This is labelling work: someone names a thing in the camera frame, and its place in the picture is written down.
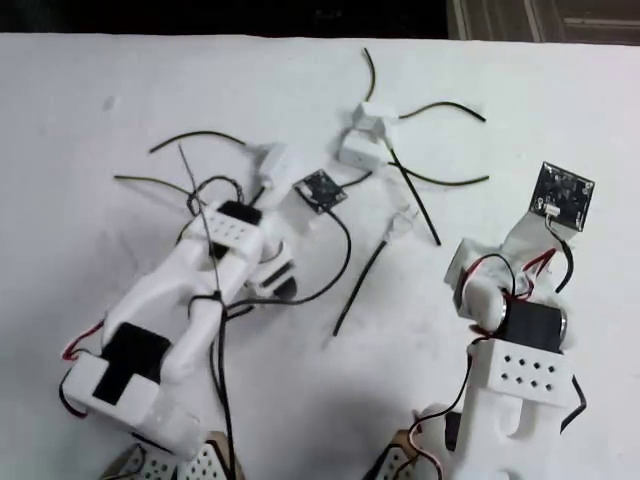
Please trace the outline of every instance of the small white plastic part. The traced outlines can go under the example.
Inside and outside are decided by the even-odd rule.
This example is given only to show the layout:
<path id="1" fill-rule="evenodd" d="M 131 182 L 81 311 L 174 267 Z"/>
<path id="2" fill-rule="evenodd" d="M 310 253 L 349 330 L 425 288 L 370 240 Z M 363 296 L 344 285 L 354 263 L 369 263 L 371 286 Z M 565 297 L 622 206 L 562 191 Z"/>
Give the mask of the small white plastic part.
<path id="1" fill-rule="evenodd" d="M 461 310 L 487 332 L 495 332 L 507 316 L 507 301 L 494 279 L 477 275 L 464 286 Z"/>
<path id="2" fill-rule="evenodd" d="M 398 137 L 397 127 L 390 119 L 377 119 L 373 124 L 373 129 L 371 131 L 376 138 L 384 140 L 390 148 L 396 148 Z"/>
<path id="3" fill-rule="evenodd" d="M 192 458 L 206 437 L 196 417 L 184 410 L 151 380 L 134 374 L 115 405 L 93 394 L 108 362 L 81 353 L 63 384 L 65 396 L 111 417 L 182 458 Z"/>
<path id="4" fill-rule="evenodd" d="M 397 120 L 397 112 L 386 105 L 362 102 L 353 112 L 353 127 L 357 130 L 371 131 L 378 119 Z"/>
<path id="5" fill-rule="evenodd" d="M 383 141 L 372 134 L 351 130 L 342 141 L 338 160 L 365 172 L 375 172 L 391 161 L 391 155 Z"/>
<path id="6" fill-rule="evenodd" d="M 258 177 L 263 187 L 272 189 L 288 178 L 292 159 L 284 143 L 274 143 L 266 148 L 267 153 L 258 169 Z"/>
<path id="7" fill-rule="evenodd" d="M 270 298 L 278 287 L 293 277 L 293 274 L 293 254 L 286 242 L 281 240 L 280 248 L 274 255 L 258 264 L 253 275 L 247 280 L 247 287 L 258 297 Z"/>
<path id="8" fill-rule="evenodd" d="M 411 205 L 406 205 L 396 213 L 393 214 L 389 224 L 387 225 L 387 231 L 384 234 L 384 240 L 387 243 L 391 243 L 397 240 L 413 229 L 413 224 L 418 216 L 418 210 Z"/>

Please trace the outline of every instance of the perforated plate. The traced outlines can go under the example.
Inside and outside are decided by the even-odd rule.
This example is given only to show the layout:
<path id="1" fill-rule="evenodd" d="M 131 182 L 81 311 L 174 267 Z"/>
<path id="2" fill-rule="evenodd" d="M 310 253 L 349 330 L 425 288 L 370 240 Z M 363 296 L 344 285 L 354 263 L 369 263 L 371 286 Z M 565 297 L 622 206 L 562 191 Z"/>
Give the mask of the perforated plate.
<path id="1" fill-rule="evenodd" d="M 178 462 L 177 458 L 157 449 L 144 446 L 143 456 L 136 448 L 118 475 L 131 474 L 138 471 L 140 462 L 145 463 L 139 473 L 131 480 L 226 480 L 227 476 L 215 448 L 205 444 L 198 456 L 191 462 Z"/>
<path id="2" fill-rule="evenodd" d="M 402 448 L 391 447 L 380 467 L 376 480 L 395 480 L 396 472 L 407 460 L 408 458 Z M 402 469 L 397 480 L 412 480 L 413 478 L 413 466 L 408 465 Z"/>

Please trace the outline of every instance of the white table surface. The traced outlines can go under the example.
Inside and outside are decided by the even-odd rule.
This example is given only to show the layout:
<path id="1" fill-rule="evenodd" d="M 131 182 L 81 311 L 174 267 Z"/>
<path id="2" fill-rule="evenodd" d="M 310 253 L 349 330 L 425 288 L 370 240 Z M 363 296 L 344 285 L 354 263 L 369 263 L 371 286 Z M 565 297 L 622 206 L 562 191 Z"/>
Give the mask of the white table surface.
<path id="1" fill-rule="evenodd" d="M 634 478 L 640 469 L 640 50 L 633 47 L 246 37 L 0 36 L 0 476 L 95 478 L 131 443 L 57 399 L 64 344 L 150 271 L 188 219 L 161 187 L 118 185 L 114 173 L 188 185 L 174 134 L 220 129 L 282 140 L 304 172 L 337 180 L 336 138 L 378 68 L 373 99 L 401 112 L 438 100 L 479 109 L 480 124 L 439 109 L 401 127 L 398 154 L 434 177 L 488 172 L 464 189 L 421 186 L 444 245 L 422 225 L 386 250 L 341 335 L 330 331 L 394 211 L 371 179 L 336 208 L 354 238 L 338 287 L 297 308 L 269 308 L 229 328 L 227 378 L 237 451 L 250 479 L 357 479 L 411 409 L 448 403 L 472 338 L 442 278 L 463 236 L 498 244 L 526 210 L 543 160 L 596 181 L 566 289 L 578 345 L 569 352 L 589 399 L 563 435 L 558 478 Z M 251 186 L 253 159 L 212 138 L 185 150 L 199 178 Z M 223 198 L 228 192 L 213 193 Z M 302 292 L 331 277 L 344 239 L 329 219 L 297 251 Z M 564 262 L 555 260 L 561 277 Z M 183 312 L 173 316 L 183 322 Z M 203 368 L 180 395 L 221 428 Z"/>

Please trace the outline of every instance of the black electronic component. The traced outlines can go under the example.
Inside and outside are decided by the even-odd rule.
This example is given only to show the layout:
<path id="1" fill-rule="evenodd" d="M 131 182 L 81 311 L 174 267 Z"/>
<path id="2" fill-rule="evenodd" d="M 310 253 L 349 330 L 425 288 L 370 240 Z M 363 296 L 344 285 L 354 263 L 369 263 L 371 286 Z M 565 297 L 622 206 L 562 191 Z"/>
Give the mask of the black electronic component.
<path id="1" fill-rule="evenodd" d="M 162 358 L 170 346 L 171 342 L 158 334 L 123 323 L 100 355 L 109 365 L 93 396 L 117 404 L 134 374 L 160 383 Z"/>
<path id="2" fill-rule="evenodd" d="M 510 298 L 506 317 L 494 338 L 559 353 L 562 322 L 562 311 L 558 308 Z"/>
<path id="3" fill-rule="evenodd" d="M 581 232 L 587 218 L 595 182 L 544 162 L 531 197 L 529 211 L 546 216 L 547 205 L 559 209 L 553 221 Z"/>
<path id="4" fill-rule="evenodd" d="M 293 188 L 318 214 L 331 210 L 347 199 L 347 194 L 324 170 L 313 172 Z"/>
<path id="5" fill-rule="evenodd" d="M 458 432 L 460 431 L 460 420 L 462 414 L 458 412 L 449 412 L 444 417 L 444 445 L 450 452 L 456 451 L 458 444 Z"/>

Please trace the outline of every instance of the white plastic housing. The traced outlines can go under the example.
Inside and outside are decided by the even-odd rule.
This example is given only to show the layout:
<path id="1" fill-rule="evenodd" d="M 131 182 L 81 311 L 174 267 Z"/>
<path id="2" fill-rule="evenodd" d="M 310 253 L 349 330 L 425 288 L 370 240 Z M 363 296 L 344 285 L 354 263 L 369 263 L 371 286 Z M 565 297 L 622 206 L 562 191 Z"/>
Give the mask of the white plastic housing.
<path id="1" fill-rule="evenodd" d="M 566 358 L 501 340 L 474 349 L 456 450 L 440 457 L 445 478 L 552 478 L 562 419 L 575 401 Z M 515 428 L 514 405 L 521 405 Z M 419 440 L 434 450 L 433 436 Z M 427 461 L 417 468 L 418 478 L 435 478 Z"/>
<path id="2" fill-rule="evenodd" d="M 102 358 L 81 353 L 63 384 L 65 396 L 111 417 L 183 458 L 192 458 L 206 437 L 196 417 L 187 413 L 160 386 L 133 375 L 115 405 L 93 393 L 107 370 Z"/>
<path id="3" fill-rule="evenodd" d="M 375 172 L 391 161 L 391 155 L 383 141 L 370 133 L 351 130 L 342 141 L 338 160 L 365 172 Z"/>
<path id="4" fill-rule="evenodd" d="M 378 119 L 396 120 L 395 109 L 377 103 L 362 102 L 353 112 L 353 127 L 358 130 L 371 131 Z"/>

